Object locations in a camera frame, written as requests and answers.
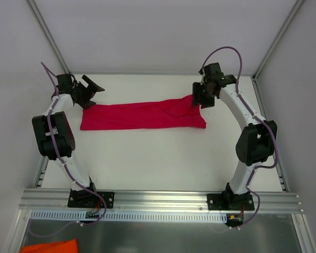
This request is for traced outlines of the left aluminium frame post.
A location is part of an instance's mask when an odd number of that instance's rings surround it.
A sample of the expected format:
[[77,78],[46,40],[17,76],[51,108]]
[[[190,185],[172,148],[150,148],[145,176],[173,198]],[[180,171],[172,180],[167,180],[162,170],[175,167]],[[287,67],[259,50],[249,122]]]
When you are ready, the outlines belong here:
[[42,31],[48,45],[50,46],[58,64],[60,65],[61,69],[69,74],[70,73],[70,70],[60,52],[60,49],[58,48],[55,40],[54,40],[54,37],[50,31],[50,29],[48,28],[48,25],[46,24],[45,22],[45,19],[40,11],[40,8],[38,7],[36,1],[34,0],[26,0],[25,1],[28,8],[31,10],[32,12],[32,15],[34,16],[40,30]]

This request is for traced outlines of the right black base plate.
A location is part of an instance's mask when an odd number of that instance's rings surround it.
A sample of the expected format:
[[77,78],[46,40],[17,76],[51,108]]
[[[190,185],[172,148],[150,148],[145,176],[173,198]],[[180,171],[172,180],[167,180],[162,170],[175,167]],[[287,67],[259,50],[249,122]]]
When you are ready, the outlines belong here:
[[232,196],[221,193],[209,193],[206,195],[208,210],[212,211],[253,211],[255,210],[253,198],[250,193],[234,194]]

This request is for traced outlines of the orange folded t-shirt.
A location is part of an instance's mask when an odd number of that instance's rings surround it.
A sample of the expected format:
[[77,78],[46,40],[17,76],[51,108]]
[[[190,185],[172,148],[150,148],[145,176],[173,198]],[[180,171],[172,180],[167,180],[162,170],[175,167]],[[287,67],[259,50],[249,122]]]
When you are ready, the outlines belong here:
[[76,239],[69,241],[59,241],[47,244],[36,244],[24,246],[20,253],[78,253],[78,244]]

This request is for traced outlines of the aluminium mounting rail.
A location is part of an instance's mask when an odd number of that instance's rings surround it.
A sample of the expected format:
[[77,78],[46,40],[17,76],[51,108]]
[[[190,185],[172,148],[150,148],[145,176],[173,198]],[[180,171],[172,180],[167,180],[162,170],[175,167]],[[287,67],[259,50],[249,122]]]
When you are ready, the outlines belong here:
[[[135,191],[114,190],[114,211],[205,212],[204,191]],[[26,189],[20,209],[67,209],[68,189]],[[261,213],[304,213],[300,197],[288,192],[260,192]]]

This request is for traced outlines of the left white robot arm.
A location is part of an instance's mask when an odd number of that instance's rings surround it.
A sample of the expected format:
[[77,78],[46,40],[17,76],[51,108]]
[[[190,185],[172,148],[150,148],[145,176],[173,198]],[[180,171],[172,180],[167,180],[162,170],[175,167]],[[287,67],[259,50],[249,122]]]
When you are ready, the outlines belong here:
[[45,113],[32,118],[37,147],[42,156],[54,161],[64,172],[71,190],[80,194],[80,202],[86,207],[96,205],[98,194],[88,173],[84,172],[75,156],[75,138],[66,113],[79,105],[83,110],[96,103],[91,99],[105,89],[88,76],[83,75],[84,86],[72,74],[56,76],[57,84],[51,103]]

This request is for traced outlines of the aluminium frame post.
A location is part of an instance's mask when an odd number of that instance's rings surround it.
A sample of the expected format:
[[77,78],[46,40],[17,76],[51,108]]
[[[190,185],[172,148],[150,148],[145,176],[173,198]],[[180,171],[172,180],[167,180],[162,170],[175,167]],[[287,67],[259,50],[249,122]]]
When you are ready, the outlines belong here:
[[282,41],[283,37],[285,36],[287,30],[289,29],[290,25],[294,21],[295,17],[299,13],[300,9],[304,5],[305,0],[296,0],[291,7],[290,11],[288,12],[285,20],[283,21],[282,25],[280,26],[279,30],[277,31],[274,39],[272,40],[269,48],[266,51],[266,54],[262,58],[261,63],[258,65],[256,71],[252,75],[253,79],[257,79],[262,71],[265,69],[268,61],[271,59],[272,55],[274,54],[275,50],[279,46],[280,42]]
[[61,69],[69,74],[70,73],[70,70],[60,52],[60,49],[58,48],[55,40],[54,40],[54,37],[50,31],[50,29],[48,28],[48,25],[46,24],[45,22],[45,19],[40,11],[40,8],[38,7],[36,1],[34,0],[26,0],[25,1],[28,8],[31,10],[32,12],[32,15],[34,16],[40,30],[42,31],[48,45],[50,46],[58,64],[60,65]]

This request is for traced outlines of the red t-shirt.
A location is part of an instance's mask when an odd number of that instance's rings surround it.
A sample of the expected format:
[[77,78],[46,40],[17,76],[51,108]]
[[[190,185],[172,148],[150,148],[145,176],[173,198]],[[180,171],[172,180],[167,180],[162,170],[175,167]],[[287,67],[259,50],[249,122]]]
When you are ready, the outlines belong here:
[[206,128],[191,95],[156,102],[96,104],[83,110],[80,125],[82,131],[167,128]]

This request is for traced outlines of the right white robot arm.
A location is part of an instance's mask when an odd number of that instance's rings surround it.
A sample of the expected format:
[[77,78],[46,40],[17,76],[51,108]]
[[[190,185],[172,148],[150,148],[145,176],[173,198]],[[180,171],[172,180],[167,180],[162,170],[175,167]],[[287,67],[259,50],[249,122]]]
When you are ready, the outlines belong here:
[[275,152],[277,124],[258,115],[239,91],[236,77],[225,75],[219,63],[206,65],[200,74],[201,81],[193,83],[192,105],[211,108],[219,99],[228,107],[241,129],[235,146],[238,165],[233,178],[216,200],[228,209],[235,209],[248,201],[248,186],[255,171]]

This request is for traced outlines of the right aluminium frame post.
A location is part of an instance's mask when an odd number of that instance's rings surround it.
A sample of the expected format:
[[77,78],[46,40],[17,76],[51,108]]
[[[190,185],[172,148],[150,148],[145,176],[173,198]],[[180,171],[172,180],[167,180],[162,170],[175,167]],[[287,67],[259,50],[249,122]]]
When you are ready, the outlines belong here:
[[261,63],[258,65],[256,71],[252,75],[253,79],[257,79],[262,71],[265,69],[268,61],[271,59],[272,55],[274,54],[275,50],[279,46],[280,42],[282,41],[283,37],[285,36],[287,30],[289,29],[290,25],[294,21],[295,17],[299,13],[300,9],[304,5],[305,0],[296,0],[291,7],[290,11],[288,12],[285,20],[283,21],[282,25],[280,26],[279,30],[277,31],[274,39],[272,40],[269,48],[266,51],[266,54],[262,58]]

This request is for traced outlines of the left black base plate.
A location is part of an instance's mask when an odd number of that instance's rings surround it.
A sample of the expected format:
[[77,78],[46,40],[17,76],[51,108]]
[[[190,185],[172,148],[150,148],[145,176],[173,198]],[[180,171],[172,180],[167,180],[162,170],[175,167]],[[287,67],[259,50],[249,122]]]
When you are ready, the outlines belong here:
[[[112,209],[114,206],[115,192],[111,191],[98,191],[97,194],[101,196],[105,203],[107,209]],[[98,196],[92,193],[88,193],[85,190],[80,191],[70,191],[67,206],[69,208],[96,208],[98,204],[101,204],[101,208],[104,208],[104,203],[100,200]]]

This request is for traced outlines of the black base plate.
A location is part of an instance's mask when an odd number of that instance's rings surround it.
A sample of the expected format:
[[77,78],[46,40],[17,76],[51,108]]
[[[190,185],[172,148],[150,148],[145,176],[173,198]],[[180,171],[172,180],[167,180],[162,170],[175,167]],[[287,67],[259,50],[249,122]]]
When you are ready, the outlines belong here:
[[[98,191],[97,194],[101,196],[105,203],[107,209],[112,209],[114,206],[115,192],[111,191]],[[96,208],[98,204],[101,204],[101,208],[104,208],[104,203],[100,200],[98,196],[92,193],[88,193],[85,190],[80,191],[70,191],[67,206],[69,208]]]
[[250,193],[234,194],[232,196],[221,193],[209,193],[206,195],[208,210],[212,211],[253,211],[255,210],[253,198]]

